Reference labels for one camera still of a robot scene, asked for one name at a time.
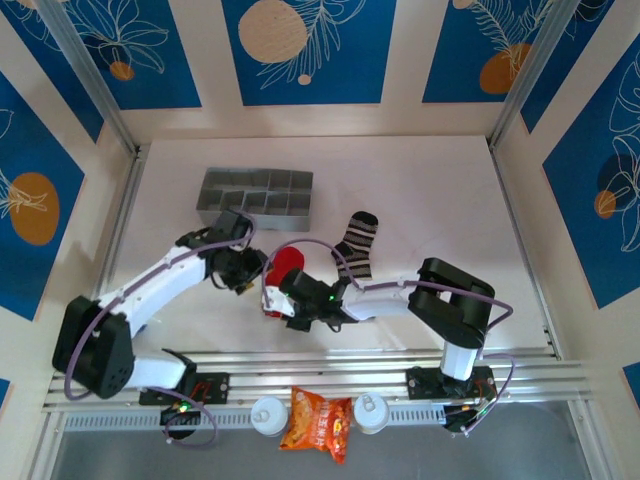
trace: orange chip bag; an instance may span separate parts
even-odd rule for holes
[[[293,387],[289,430],[280,442],[280,450],[317,448],[329,451],[337,463],[343,464],[352,411],[350,398],[325,400],[320,395]]]

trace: white table surface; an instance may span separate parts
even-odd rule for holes
[[[489,335],[487,348],[546,347],[542,313],[480,136],[312,137],[157,140],[151,145],[124,235],[112,285],[158,261],[186,232],[201,228],[196,201],[208,167],[265,167],[314,172],[311,231],[259,231],[266,253],[313,237],[341,240],[350,216],[379,219],[371,263],[374,279],[415,278],[422,261],[440,257],[491,284],[515,315]],[[333,283],[328,250],[298,246],[305,271]],[[441,348],[443,342],[409,312],[346,325],[341,333],[315,322],[311,332],[286,329],[260,310],[259,288],[238,297],[205,281],[158,312],[137,342],[201,352],[309,352]],[[492,316],[499,309],[494,308]]]

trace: striped sock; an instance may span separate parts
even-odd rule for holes
[[[342,241],[335,246],[347,261],[355,278],[371,279],[371,264],[369,253],[371,245],[378,231],[378,218],[367,212],[356,212],[349,220],[347,232]],[[332,253],[338,266],[340,280],[348,279],[344,265]]]

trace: gray floor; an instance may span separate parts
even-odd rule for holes
[[[202,439],[199,432],[189,440]],[[441,427],[353,431],[346,464],[328,453],[281,452],[279,439],[223,430],[211,450],[169,446],[160,432],[65,435],[53,478],[107,479],[518,479],[590,478],[563,403],[497,407],[470,438]]]

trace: white bottle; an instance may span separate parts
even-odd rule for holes
[[[260,397],[251,408],[251,424],[262,435],[275,437],[287,426],[289,412],[282,400]]]
[[[389,423],[389,405],[379,394],[365,393],[356,400],[353,415],[360,430],[373,435]]]

